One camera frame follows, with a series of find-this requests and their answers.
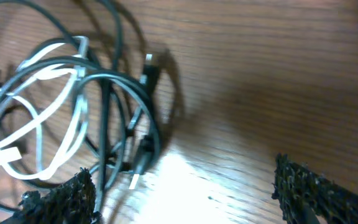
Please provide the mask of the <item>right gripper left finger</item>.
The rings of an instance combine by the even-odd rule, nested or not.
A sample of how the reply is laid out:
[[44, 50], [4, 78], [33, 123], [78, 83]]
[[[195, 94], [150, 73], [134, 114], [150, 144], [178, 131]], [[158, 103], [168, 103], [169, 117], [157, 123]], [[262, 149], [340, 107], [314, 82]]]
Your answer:
[[38, 191], [22, 195], [20, 209], [0, 224], [92, 224], [101, 221], [94, 210], [96, 187], [90, 171], [81, 168], [70, 180], [42, 196]]

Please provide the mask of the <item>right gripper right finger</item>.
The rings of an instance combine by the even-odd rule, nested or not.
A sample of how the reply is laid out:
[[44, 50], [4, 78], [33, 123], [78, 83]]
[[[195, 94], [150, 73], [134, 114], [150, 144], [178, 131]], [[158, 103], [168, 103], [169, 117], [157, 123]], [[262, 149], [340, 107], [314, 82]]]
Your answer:
[[291, 161], [275, 158], [272, 199], [278, 200], [287, 223], [358, 223], [358, 195]]

